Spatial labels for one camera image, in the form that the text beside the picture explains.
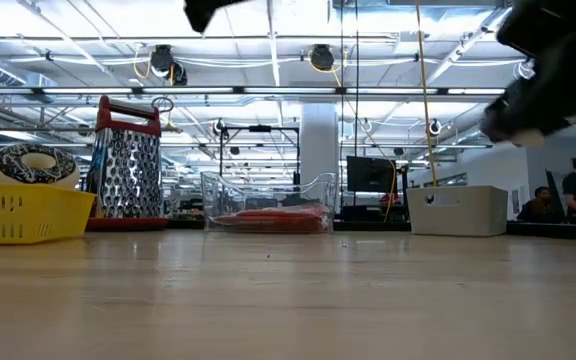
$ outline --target plastic bin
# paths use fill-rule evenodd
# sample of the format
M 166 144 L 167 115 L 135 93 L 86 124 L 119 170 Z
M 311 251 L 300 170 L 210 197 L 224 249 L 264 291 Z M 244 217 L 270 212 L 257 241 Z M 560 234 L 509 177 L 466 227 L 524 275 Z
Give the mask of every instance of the plastic bin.
M 306 185 L 277 186 L 232 184 L 217 173 L 204 172 L 201 187 L 207 230 L 332 231 L 337 199 L 336 174 L 319 175 Z
M 94 199 L 55 186 L 0 184 L 0 244 L 81 237 Z
M 408 190 L 413 234 L 495 236 L 506 232 L 508 192 L 492 186 Z

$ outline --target clear plastic container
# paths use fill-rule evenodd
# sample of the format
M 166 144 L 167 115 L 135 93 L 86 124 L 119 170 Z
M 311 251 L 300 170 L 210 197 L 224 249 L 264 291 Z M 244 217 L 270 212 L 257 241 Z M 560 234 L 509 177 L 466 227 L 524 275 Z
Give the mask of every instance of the clear plastic container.
M 201 174 L 207 230 L 271 233 L 332 231 L 337 175 L 305 185 L 239 185 L 219 174 Z

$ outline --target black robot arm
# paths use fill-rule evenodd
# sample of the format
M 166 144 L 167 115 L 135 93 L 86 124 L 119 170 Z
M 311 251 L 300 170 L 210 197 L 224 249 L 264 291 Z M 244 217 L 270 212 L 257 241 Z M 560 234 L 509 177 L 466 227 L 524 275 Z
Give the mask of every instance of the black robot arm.
M 500 43 L 534 60 L 534 76 L 511 83 L 485 111 L 493 142 L 525 131 L 548 136 L 576 122 L 576 2 L 524 0 L 499 29 Z

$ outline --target red grater handle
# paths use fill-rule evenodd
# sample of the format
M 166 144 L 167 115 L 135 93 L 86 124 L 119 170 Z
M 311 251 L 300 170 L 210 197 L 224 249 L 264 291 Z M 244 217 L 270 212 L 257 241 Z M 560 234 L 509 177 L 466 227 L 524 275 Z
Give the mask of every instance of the red grater handle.
M 123 121 L 112 120 L 111 113 L 135 116 L 148 120 L 146 125 L 131 124 Z M 95 131 L 105 128 L 130 130 L 148 135 L 161 137 L 161 123 L 159 122 L 158 109 L 146 109 L 128 103 L 110 100 L 104 95 L 99 99 L 99 111 L 97 112 L 97 127 Z

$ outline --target desk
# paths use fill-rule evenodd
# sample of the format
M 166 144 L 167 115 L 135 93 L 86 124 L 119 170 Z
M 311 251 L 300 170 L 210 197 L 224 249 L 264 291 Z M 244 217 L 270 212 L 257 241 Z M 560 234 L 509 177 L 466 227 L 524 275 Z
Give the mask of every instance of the desk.
M 100 233 L 0 247 L 0 359 L 576 359 L 576 242 Z

